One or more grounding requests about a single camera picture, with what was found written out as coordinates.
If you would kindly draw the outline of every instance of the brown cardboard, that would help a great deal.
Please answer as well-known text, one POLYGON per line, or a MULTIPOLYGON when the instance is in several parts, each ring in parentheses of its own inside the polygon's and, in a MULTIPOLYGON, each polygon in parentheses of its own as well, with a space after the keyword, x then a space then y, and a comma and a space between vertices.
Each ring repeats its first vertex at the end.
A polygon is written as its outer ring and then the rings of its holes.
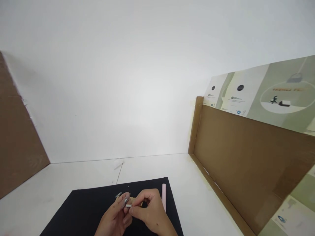
POLYGON ((50 162, 0 53, 0 198, 50 162))
POLYGON ((198 131, 198 126, 199 126, 199 121, 200 121, 200 116, 201 116, 202 103, 203 103, 203 97, 197 97, 196 104, 195 104, 193 125, 191 127, 191 133, 190 133, 188 154, 194 153, 197 131, 198 131))
POLYGON ((216 183, 213 181, 213 179, 208 175, 208 173, 203 168, 203 165, 198 160, 198 158, 194 154, 190 154, 193 161, 198 166, 199 170, 203 174, 203 176, 206 178, 207 182, 211 186, 211 188, 214 190, 218 198, 221 200, 222 204, 225 206, 225 208, 229 211, 231 214, 233 220, 239 227, 239 229, 242 231, 242 233, 245 236, 254 236, 254 232, 251 230, 251 228, 248 226, 246 221, 242 218, 242 216, 238 213, 238 211, 235 209, 235 207, 232 205, 232 203, 229 201, 229 199, 225 196, 225 194, 221 191, 221 189, 216 185, 216 183))
POLYGON ((315 164, 315 137, 203 105, 194 155, 258 234, 315 164))

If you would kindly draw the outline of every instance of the pink pen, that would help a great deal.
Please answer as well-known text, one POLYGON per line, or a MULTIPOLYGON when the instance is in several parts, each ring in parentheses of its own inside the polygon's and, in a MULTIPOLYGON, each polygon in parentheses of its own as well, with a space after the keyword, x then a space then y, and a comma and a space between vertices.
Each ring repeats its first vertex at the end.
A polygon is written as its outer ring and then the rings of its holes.
POLYGON ((166 184, 162 184, 162 203, 166 212, 166 184))

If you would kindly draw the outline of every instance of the white table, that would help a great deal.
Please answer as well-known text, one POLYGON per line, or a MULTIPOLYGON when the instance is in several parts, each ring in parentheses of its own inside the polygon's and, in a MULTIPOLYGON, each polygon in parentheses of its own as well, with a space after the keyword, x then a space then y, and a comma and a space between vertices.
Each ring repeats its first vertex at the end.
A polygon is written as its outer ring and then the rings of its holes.
POLYGON ((40 235, 72 190, 168 177, 184 235, 243 235, 188 154, 50 164, 0 200, 0 235, 40 235))

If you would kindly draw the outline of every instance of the black cloth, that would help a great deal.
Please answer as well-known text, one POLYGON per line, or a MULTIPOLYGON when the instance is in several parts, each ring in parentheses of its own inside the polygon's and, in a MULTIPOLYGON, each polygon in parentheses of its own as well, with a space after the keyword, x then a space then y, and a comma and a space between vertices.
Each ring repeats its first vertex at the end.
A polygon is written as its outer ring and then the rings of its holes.
MULTIPOLYGON (((120 192, 130 192, 136 197, 141 190, 157 188, 162 194, 162 184, 166 184, 166 214, 170 218, 178 236, 183 235, 172 190, 168 178, 153 179, 106 187, 73 190, 53 216, 41 236, 93 236, 106 210, 116 200, 120 192)), ((156 235, 136 218, 126 229, 124 236, 156 235)))

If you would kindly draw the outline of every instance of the white backdrop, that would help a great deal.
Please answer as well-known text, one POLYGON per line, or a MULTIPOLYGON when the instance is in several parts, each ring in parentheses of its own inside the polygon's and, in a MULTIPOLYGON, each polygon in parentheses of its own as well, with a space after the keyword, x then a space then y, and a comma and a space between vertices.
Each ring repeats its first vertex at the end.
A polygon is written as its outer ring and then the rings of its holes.
POLYGON ((0 2, 0 50, 52 163, 185 153, 211 76, 315 54, 315 3, 0 2))

